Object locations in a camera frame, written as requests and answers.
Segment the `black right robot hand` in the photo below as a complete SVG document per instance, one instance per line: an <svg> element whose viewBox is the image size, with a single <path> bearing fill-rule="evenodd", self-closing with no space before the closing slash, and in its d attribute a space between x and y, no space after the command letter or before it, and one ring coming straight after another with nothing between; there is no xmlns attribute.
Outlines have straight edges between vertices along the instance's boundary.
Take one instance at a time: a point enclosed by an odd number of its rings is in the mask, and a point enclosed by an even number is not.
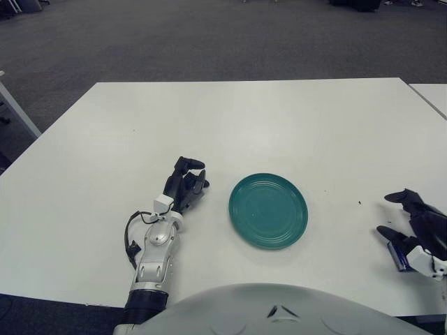
<svg viewBox="0 0 447 335"><path fill-rule="evenodd" d="M392 228L380 225L376 230L396 246L402 255L407 256L415 247L421 246L434 257L446 260L446 215L434 207L425 204L414 191L391 193L385 200L402 205L410 215L409 224L414 236L406 236Z"/></svg>

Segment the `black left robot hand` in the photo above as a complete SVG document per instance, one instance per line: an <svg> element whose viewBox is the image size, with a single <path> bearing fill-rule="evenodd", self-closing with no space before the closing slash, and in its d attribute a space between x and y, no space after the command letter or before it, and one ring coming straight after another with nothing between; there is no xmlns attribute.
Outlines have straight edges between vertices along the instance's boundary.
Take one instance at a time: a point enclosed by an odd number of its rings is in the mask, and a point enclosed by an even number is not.
<svg viewBox="0 0 447 335"><path fill-rule="evenodd" d="M180 156L168 177L163 194L173 199L171 209L182 214L199 200L210 183L206 180L205 164Z"/></svg>

